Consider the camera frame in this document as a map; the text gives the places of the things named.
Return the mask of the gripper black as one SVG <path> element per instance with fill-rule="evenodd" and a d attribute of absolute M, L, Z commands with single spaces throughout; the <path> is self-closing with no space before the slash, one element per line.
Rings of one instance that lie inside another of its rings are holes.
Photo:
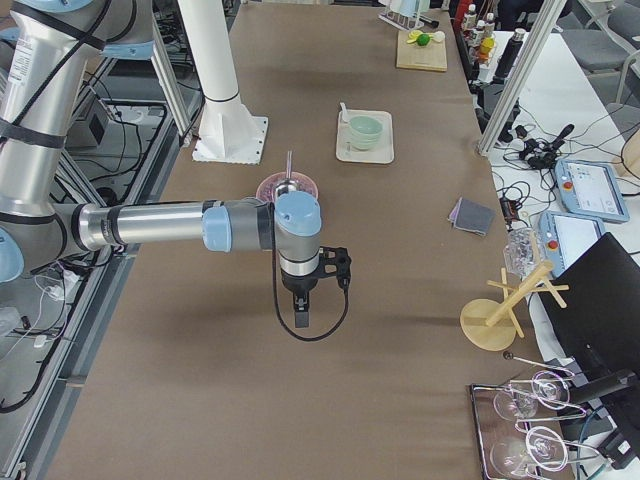
<path fill-rule="evenodd" d="M 309 260 L 293 261 L 278 254 L 282 283 L 293 294 L 294 325 L 309 327 L 306 300 L 320 280 L 335 278 L 338 287 L 347 293 L 351 283 L 351 257 L 344 247 L 321 246 Z"/>

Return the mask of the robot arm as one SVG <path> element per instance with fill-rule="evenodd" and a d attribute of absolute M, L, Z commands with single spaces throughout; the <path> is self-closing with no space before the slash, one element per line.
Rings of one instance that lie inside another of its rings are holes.
<path fill-rule="evenodd" d="M 92 196 L 55 202 L 51 189 L 88 62 L 104 56 L 148 59 L 168 100 L 171 64 L 148 1 L 16 1 L 18 28 L 1 100 L 1 278 L 59 259 L 154 241 L 200 239 L 215 252 L 266 250 L 272 285 L 293 297 L 299 337 L 310 294 L 324 278 L 351 283 L 343 248 L 321 244 L 316 197 L 293 187 L 256 198 L 127 205 Z"/>

